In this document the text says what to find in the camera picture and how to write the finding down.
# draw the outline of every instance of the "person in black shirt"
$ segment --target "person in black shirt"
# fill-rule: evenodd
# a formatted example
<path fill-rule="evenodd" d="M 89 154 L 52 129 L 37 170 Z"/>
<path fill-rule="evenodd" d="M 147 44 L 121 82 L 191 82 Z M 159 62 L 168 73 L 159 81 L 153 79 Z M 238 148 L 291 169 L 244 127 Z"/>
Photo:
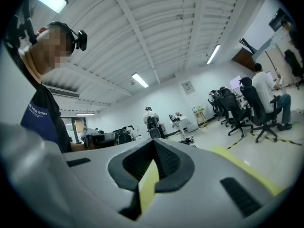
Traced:
<path fill-rule="evenodd" d="M 37 43 L 23 50 L 17 51 L 7 45 L 17 66 L 36 89 L 21 125 L 37 132 L 44 140 L 55 142 L 62 153 L 87 149 L 83 144 L 70 142 L 59 106 L 51 92 L 41 83 L 41 77 L 59 68 L 62 57 L 71 55 L 74 50 L 75 39 L 66 26 L 52 22 L 46 28 L 41 28 L 37 32 Z M 87 147 L 95 149 L 92 143 Z"/>
<path fill-rule="evenodd" d="M 290 44 L 293 45 L 299 51 L 301 59 L 303 61 L 303 55 L 300 46 L 300 37 L 295 25 L 289 23 L 286 19 L 281 19 L 281 25 L 288 32 L 291 39 Z"/>

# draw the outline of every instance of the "gray plastic surface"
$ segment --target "gray plastic surface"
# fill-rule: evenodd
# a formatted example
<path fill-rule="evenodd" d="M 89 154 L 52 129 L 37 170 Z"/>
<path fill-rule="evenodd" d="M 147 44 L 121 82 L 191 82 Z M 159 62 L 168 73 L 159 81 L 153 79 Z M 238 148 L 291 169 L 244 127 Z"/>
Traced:
<path fill-rule="evenodd" d="M 0 160 L 12 187 L 52 227 L 236 227 L 246 219 L 219 182 L 226 177 L 235 178 L 262 205 L 273 199 L 259 181 L 222 156 L 161 139 L 188 154 L 195 172 L 179 191 L 155 194 L 148 210 L 130 221 L 117 212 L 130 205 L 132 193 L 117 187 L 107 165 L 137 141 L 62 155 L 54 143 L 21 126 L 0 124 L 0 138 Z M 66 163 L 84 157 L 91 161 L 71 168 Z"/>

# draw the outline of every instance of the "ear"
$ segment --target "ear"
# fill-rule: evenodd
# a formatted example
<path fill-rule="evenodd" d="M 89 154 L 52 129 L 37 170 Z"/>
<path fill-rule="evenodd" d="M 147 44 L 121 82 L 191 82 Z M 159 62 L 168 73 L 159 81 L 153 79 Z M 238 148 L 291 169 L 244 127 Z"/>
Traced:
<path fill-rule="evenodd" d="M 42 27 L 37 31 L 36 35 L 39 36 L 43 31 L 46 31 L 46 30 L 47 30 L 47 28 Z"/>

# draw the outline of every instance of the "floor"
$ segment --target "floor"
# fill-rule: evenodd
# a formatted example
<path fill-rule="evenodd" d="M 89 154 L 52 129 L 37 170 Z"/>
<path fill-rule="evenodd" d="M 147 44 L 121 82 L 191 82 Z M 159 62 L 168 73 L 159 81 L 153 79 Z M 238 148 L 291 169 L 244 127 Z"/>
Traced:
<path fill-rule="evenodd" d="M 204 150 L 211 150 L 216 146 L 226 149 L 241 139 L 228 151 L 274 184 L 285 189 L 294 184 L 304 163 L 304 86 L 300 87 L 300 90 L 297 90 L 296 87 L 288 87 L 287 93 L 292 98 L 291 123 L 293 128 L 283 132 L 276 128 L 273 130 L 277 133 L 278 139 L 291 140 L 301 143 L 302 146 L 262 138 L 259 143 L 255 143 L 256 137 L 250 135 L 248 127 L 244 128 L 245 137 L 243 139 L 241 139 L 240 131 L 235 131 L 228 136 L 230 126 L 226 128 L 217 120 L 210 122 L 208 128 L 200 128 L 191 133 L 185 132 L 186 136 L 193 135 L 196 147 Z M 281 114 L 278 116 L 278 121 L 282 118 Z M 181 134 L 168 137 L 173 141 L 179 141 L 181 138 Z"/>

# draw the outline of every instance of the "blue jeans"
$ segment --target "blue jeans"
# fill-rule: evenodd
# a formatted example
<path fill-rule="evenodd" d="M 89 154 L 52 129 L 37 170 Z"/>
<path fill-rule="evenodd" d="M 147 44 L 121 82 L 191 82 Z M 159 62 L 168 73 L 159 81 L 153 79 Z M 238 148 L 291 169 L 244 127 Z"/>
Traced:
<path fill-rule="evenodd" d="M 281 98 L 277 101 L 277 109 L 283 108 L 282 123 L 287 124 L 290 122 L 290 104 L 291 97 L 289 94 L 282 95 Z"/>

